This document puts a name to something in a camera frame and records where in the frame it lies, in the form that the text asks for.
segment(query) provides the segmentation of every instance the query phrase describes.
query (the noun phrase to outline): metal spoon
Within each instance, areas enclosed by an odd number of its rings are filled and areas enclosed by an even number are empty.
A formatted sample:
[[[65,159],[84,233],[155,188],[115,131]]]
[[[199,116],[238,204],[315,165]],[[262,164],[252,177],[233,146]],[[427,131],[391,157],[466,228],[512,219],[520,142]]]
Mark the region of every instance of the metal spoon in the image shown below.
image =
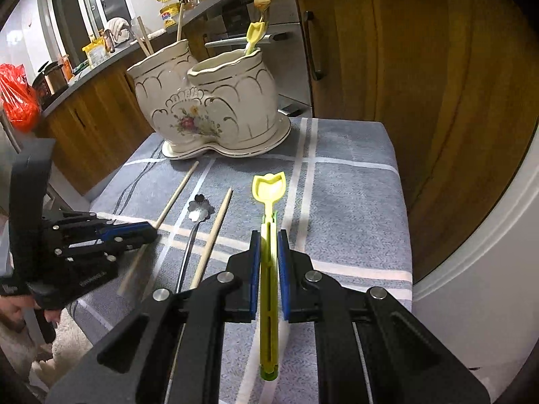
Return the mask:
[[[187,248],[183,254],[182,266],[180,267],[180,275],[176,283],[175,293],[179,293],[182,290],[183,280],[185,278],[185,271],[187,270],[187,264],[189,263],[189,257],[193,245],[195,244],[195,238],[197,236],[198,227],[200,224],[210,218],[215,212],[214,207],[210,205],[210,202],[204,197],[203,194],[197,194],[195,200],[191,200],[188,206],[189,218],[195,223],[189,235],[189,241],[187,242]]]

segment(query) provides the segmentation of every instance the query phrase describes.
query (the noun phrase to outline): cabinet door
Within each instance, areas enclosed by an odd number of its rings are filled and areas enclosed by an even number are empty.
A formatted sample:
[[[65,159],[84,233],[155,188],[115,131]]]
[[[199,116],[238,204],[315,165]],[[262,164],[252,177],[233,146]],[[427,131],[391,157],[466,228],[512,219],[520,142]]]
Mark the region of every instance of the cabinet door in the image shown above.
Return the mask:
[[[120,167],[153,132],[131,88],[124,66],[116,63],[71,94],[36,131],[57,140],[53,160],[81,194]]]
[[[313,12],[313,112],[393,142],[414,277],[494,207],[537,121],[538,41],[512,0],[298,0]]]

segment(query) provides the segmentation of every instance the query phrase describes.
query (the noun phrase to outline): blue gripper pad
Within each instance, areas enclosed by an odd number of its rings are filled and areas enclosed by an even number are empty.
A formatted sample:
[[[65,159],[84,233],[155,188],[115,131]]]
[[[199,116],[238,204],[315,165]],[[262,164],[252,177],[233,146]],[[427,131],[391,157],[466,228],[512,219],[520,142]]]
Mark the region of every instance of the blue gripper pad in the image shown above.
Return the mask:
[[[258,238],[257,243],[254,249],[254,259],[253,259],[253,271],[251,272],[252,281],[251,281],[251,317],[254,319],[257,313],[257,304],[258,304],[258,278],[260,277],[260,232],[257,232]]]
[[[279,283],[281,285],[281,305],[282,314],[285,321],[290,316],[290,283],[285,265],[285,247],[282,240],[281,231],[277,232],[277,259],[279,263]]]

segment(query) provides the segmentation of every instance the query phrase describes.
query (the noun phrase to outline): yellow plastic spoon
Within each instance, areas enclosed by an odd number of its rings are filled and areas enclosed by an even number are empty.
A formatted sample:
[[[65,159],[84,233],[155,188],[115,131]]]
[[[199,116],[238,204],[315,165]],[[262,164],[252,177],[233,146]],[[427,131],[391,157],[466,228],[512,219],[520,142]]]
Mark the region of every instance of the yellow plastic spoon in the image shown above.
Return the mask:
[[[245,47],[245,56],[250,55],[268,30],[268,23],[251,23],[247,29],[247,46]]]
[[[279,373],[279,302],[277,215],[273,204],[285,195],[284,172],[253,179],[253,197],[265,205],[260,229],[260,376],[272,381]]]

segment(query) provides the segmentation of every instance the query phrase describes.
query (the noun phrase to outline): ceramic base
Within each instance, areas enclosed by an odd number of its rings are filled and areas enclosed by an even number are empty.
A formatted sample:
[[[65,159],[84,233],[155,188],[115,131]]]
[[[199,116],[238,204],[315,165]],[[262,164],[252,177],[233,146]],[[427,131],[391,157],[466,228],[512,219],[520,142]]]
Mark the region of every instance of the ceramic base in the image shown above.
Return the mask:
[[[273,136],[265,143],[259,144],[254,147],[232,150],[232,149],[221,147],[217,143],[207,143],[201,147],[198,147],[195,150],[179,153],[179,152],[174,152],[170,144],[167,141],[165,141],[163,143],[163,148],[161,149],[161,152],[163,153],[165,157],[171,160],[194,158],[208,150],[215,150],[217,153],[223,156],[227,156],[229,158],[250,158],[253,156],[265,154],[271,149],[277,147],[286,139],[292,127],[292,125],[290,124],[290,119],[286,115],[283,115],[280,113],[279,117],[277,118],[276,124],[278,127],[277,127],[276,132],[273,134]]]

